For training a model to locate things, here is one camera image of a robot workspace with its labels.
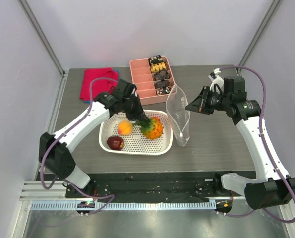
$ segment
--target cable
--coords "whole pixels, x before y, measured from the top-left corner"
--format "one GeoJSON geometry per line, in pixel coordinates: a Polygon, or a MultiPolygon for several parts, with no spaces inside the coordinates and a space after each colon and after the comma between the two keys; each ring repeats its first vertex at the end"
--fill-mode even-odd
{"type": "MultiPolygon", "coordinates": [[[[229,69],[229,68],[242,68],[242,69],[246,69],[246,70],[254,73],[259,78],[259,80],[262,83],[262,87],[263,87],[263,103],[262,103],[261,115],[260,115],[260,119],[259,119],[260,135],[261,135],[262,142],[263,142],[263,145],[265,147],[265,150],[266,150],[266,152],[267,152],[267,154],[268,154],[268,156],[270,158],[270,161],[271,161],[272,165],[274,166],[274,168],[276,169],[276,172],[278,173],[278,175],[280,176],[280,178],[284,182],[284,184],[285,184],[288,192],[290,193],[290,195],[291,195],[291,197],[293,199],[294,205],[295,205],[295,194],[294,194],[292,188],[290,187],[290,185],[288,184],[288,182],[286,181],[285,177],[283,176],[282,172],[277,168],[276,162],[275,162],[275,160],[274,160],[274,158],[273,158],[273,156],[271,154],[270,149],[268,148],[267,142],[266,142],[265,137],[264,137],[264,134],[263,134],[263,128],[262,128],[262,126],[263,126],[263,116],[264,116],[264,110],[265,110],[265,104],[266,104],[266,87],[265,87],[265,82],[264,82],[263,78],[261,77],[261,75],[258,72],[256,72],[255,70],[253,70],[251,68],[245,67],[245,66],[228,66],[228,67],[225,67],[225,68],[221,68],[220,71],[225,70],[225,69],[229,69]]],[[[293,222],[295,222],[295,217],[292,218],[291,220],[283,220],[283,219],[278,218],[274,214],[272,214],[266,208],[263,208],[263,210],[268,215],[270,215],[271,217],[273,217],[274,219],[276,219],[276,220],[278,220],[280,222],[283,222],[283,223],[293,223],[293,222]]]]}
{"type": "Polygon", "coordinates": [[[230,194],[231,194],[231,201],[230,201],[230,203],[233,203],[233,193],[232,193],[232,191],[230,190],[230,194]]]}
{"type": "MultiPolygon", "coordinates": [[[[105,78],[105,77],[102,77],[102,78],[97,78],[97,79],[94,79],[91,81],[90,83],[90,86],[89,86],[89,92],[90,92],[90,106],[87,110],[87,113],[80,119],[78,120],[75,124],[73,124],[70,128],[68,128],[63,134],[61,134],[49,147],[48,149],[46,150],[43,158],[42,158],[42,161],[41,161],[41,171],[40,171],[40,180],[41,180],[41,184],[42,186],[44,187],[44,189],[50,189],[55,181],[57,180],[57,176],[54,177],[53,181],[51,182],[51,184],[49,186],[46,186],[45,184],[45,178],[44,178],[44,167],[45,167],[45,161],[46,161],[46,158],[47,156],[49,155],[50,151],[53,149],[53,147],[57,144],[57,142],[60,141],[60,139],[62,139],[67,133],[69,133],[72,129],[74,129],[77,125],[79,125],[87,116],[88,116],[88,113],[91,112],[91,109],[92,109],[92,104],[93,104],[93,97],[92,97],[92,85],[94,82],[96,81],[99,81],[99,80],[103,80],[103,79],[107,79],[107,80],[110,80],[110,81],[113,81],[113,82],[116,82],[116,80],[114,79],[110,79],[110,78],[105,78]]],[[[105,206],[107,206],[114,198],[114,195],[113,194],[110,194],[108,196],[104,196],[104,197],[93,197],[93,196],[89,196],[87,194],[85,194],[81,189],[79,189],[77,186],[75,186],[74,184],[70,184],[74,189],[76,189],[81,195],[85,196],[85,197],[88,197],[88,198],[91,198],[91,199],[106,199],[106,198],[110,198],[110,200],[104,205],[102,206],[101,208],[99,208],[98,210],[95,210],[95,211],[92,211],[91,213],[89,214],[95,214],[99,211],[101,211],[105,206]]]]}
{"type": "Polygon", "coordinates": [[[226,216],[226,217],[241,218],[241,217],[247,217],[247,216],[253,214],[255,211],[256,211],[256,210],[252,210],[252,211],[250,211],[249,213],[247,213],[247,214],[243,214],[243,215],[232,215],[232,214],[227,214],[227,213],[223,213],[223,212],[219,212],[219,211],[218,211],[218,213],[221,214],[221,215],[224,215],[224,216],[226,216]]]}

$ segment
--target white robotic arm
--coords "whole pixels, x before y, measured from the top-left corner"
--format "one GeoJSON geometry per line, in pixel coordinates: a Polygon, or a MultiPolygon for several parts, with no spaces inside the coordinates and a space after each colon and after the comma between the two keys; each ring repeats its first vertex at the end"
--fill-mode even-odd
{"type": "Polygon", "coordinates": [[[93,182],[76,165],[71,154],[89,132],[119,112],[126,113],[129,120],[149,120],[136,93],[136,86],[122,79],[111,95],[99,94],[70,124],[53,135],[44,133],[40,138],[39,161],[58,178],[65,179],[91,195],[93,182]]]}
{"type": "MultiPolygon", "coordinates": [[[[234,191],[242,196],[245,196],[244,190],[248,183],[262,183],[268,182],[270,178],[273,180],[280,180],[278,173],[274,169],[270,158],[262,143],[259,132],[259,116],[248,118],[248,120],[241,120],[236,126],[243,136],[248,150],[253,159],[256,170],[256,179],[246,178],[236,173],[225,174],[221,176],[222,186],[226,190],[234,191]]],[[[271,150],[272,156],[275,159],[278,169],[285,177],[289,177],[288,171],[284,168],[280,159],[278,158],[273,144],[268,136],[263,119],[263,134],[267,144],[271,150]]]]}
{"type": "Polygon", "coordinates": [[[266,151],[260,135],[261,108],[259,104],[255,100],[247,100],[244,78],[241,76],[225,77],[222,85],[221,78],[217,75],[219,73],[220,70],[216,69],[210,74],[209,77],[213,79],[212,85],[203,87],[199,96],[186,107],[186,110],[208,115],[214,110],[225,111],[242,134],[256,170],[255,179],[239,176],[236,173],[222,175],[219,178],[222,190],[231,190],[245,196],[252,209],[288,203],[292,196],[277,172],[281,171],[293,193],[295,193],[295,178],[290,177],[279,160],[263,119],[263,136],[276,167],[266,151]]]}

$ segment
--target white plastic basket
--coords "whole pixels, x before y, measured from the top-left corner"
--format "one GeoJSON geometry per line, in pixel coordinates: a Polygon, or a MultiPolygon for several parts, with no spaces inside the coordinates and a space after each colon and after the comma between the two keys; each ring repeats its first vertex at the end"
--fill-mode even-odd
{"type": "Polygon", "coordinates": [[[100,126],[99,143],[102,149],[107,152],[128,155],[162,155],[166,153],[173,143],[173,131],[169,125],[167,113],[162,111],[145,110],[148,117],[159,117],[163,124],[163,135],[155,140],[146,138],[140,131],[140,126],[134,126],[131,135],[119,135],[117,132],[118,124],[126,120],[125,113],[113,115],[109,120],[100,126]],[[111,150],[107,145],[110,136],[120,136],[124,140],[122,150],[111,150]]]}

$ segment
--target red cloth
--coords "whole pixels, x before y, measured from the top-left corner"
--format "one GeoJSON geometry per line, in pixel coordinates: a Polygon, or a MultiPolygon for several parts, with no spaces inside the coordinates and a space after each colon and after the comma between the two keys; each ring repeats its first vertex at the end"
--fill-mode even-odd
{"type": "MultiPolygon", "coordinates": [[[[93,79],[110,78],[118,81],[118,73],[112,71],[111,68],[86,69],[84,71],[83,82],[81,86],[80,99],[83,101],[90,100],[89,87],[93,79]]],[[[116,87],[117,83],[107,79],[102,79],[92,84],[92,98],[94,99],[99,93],[108,92],[111,87],[116,87]]]]}

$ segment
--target orange fruit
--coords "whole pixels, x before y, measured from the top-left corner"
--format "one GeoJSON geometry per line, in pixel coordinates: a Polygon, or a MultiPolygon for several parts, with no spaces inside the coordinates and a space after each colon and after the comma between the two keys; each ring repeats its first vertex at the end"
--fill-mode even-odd
{"type": "Polygon", "coordinates": [[[130,135],[133,131],[133,125],[128,120],[123,120],[118,124],[118,134],[130,135]]]}

